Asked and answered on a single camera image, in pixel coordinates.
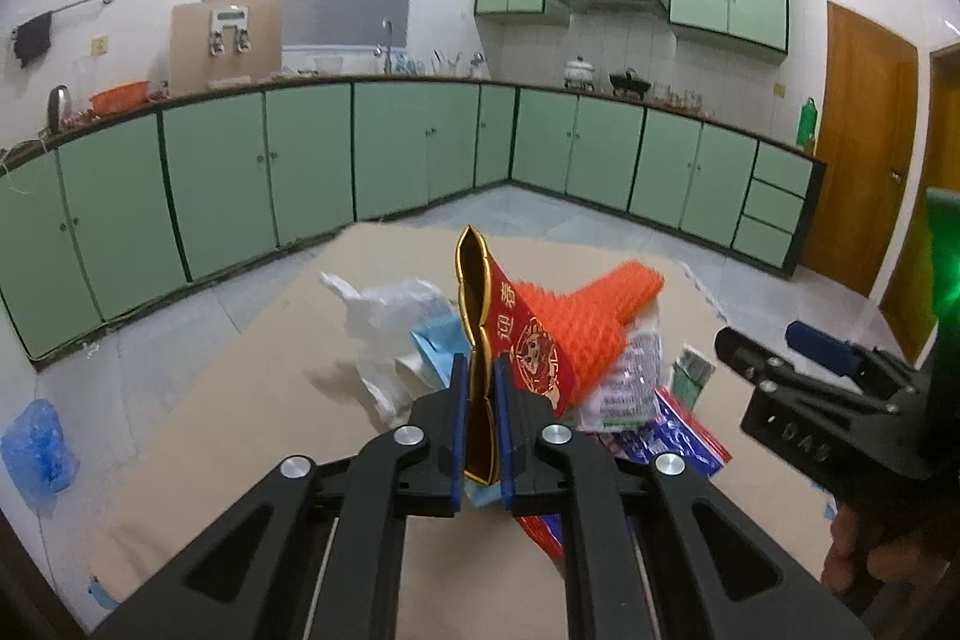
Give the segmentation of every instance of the gray floor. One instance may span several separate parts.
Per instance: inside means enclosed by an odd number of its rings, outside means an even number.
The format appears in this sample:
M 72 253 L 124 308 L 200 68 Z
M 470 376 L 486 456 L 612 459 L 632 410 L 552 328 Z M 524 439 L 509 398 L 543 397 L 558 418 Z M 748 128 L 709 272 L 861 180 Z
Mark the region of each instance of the gray floor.
M 779 280 L 629 220 L 513 186 L 464 196 L 402 223 L 457 229 L 472 223 L 492 236 L 666 256 L 688 265 L 731 324 L 776 351 L 788 352 L 784 328 L 802 319 L 838 338 L 899 353 L 873 304 L 813 272 L 800 268 L 793 280 Z M 0 350 L 8 356 L 0 370 L 0 429 L 30 399 L 45 397 L 59 410 L 67 441 L 82 461 L 76 482 L 61 494 L 52 517 L 37 519 L 30 513 L 3 469 L 0 506 L 85 627 L 94 627 L 106 614 L 86 590 L 85 557 L 112 490 L 200 373 L 320 250 L 287 257 L 197 293 L 39 375 L 24 359 L 10 325 L 0 329 Z M 794 360 L 800 371 L 810 370 L 802 357 Z

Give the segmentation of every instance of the black towel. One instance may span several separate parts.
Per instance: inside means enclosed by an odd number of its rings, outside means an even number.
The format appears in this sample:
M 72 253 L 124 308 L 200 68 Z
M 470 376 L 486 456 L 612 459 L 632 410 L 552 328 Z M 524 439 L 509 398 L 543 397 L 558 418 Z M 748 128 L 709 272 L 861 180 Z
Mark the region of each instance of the black towel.
M 20 59 L 21 68 L 27 68 L 50 49 L 50 19 L 53 14 L 44 12 L 18 26 L 16 42 L 13 42 L 13 54 Z

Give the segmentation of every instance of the wall outlet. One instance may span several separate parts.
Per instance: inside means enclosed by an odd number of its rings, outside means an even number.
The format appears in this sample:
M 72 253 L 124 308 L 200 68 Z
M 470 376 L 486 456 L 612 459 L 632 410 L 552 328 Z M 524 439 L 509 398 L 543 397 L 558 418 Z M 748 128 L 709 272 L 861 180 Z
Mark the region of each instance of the wall outlet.
M 93 39 L 90 40 L 90 54 L 106 55 L 109 41 L 109 36 L 94 36 Z

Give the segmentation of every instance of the beige cardboard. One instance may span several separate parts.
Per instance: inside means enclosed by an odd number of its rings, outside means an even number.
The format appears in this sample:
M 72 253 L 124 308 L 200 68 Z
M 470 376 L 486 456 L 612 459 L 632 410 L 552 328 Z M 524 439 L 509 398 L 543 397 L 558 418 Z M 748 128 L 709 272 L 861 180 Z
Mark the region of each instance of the beige cardboard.
M 250 9 L 250 51 L 237 52 L 236 29 L 224 30 L 224 54 L 210 54 L 210 12 L 238 4 Z M 175 6 L 170 19 L 170 95 L 209 89 L 208 83 L 249 76 L 256 82 L 280 71 L 283 11 L 275 1 L 227 0 Z
M 319 271 L 357 287 L 418 276 L 453 297 L 457 234 L 361 224 L 340 234 L 234 340 L 171 414 L 118 491 L 91 571 L 123 599 L 290 453 L 349 456 L 379 429 L 353 368 L 344 305 Z M 584 285 L 628 256 L 536 239 L 488 238 L 515 280 L 557 292 Z M 664 365 L 684 342 L 713 356 L 723 322 L 675 263 L 659 297 Z M 829 547 L 824 497 L 739 431 L 751 387 L 717 367 L 695 413 L 733 454 L 715 479 L 808 570 Z M 483 544 L 477 542 L 482 535 Z M 397 637 L 565 636 L 563 583 L 520 527 L 495 507 L 454 519 L 410 519 Z

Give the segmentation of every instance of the white pot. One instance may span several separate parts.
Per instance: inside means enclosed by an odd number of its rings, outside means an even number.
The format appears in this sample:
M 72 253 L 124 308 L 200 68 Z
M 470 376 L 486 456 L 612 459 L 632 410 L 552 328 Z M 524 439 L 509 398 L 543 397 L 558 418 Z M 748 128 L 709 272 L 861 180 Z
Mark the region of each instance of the white pot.
M 568 82 L 592 82 L 593 66 L 578 55 L 577 60 L 566 62 L 563 79 Z

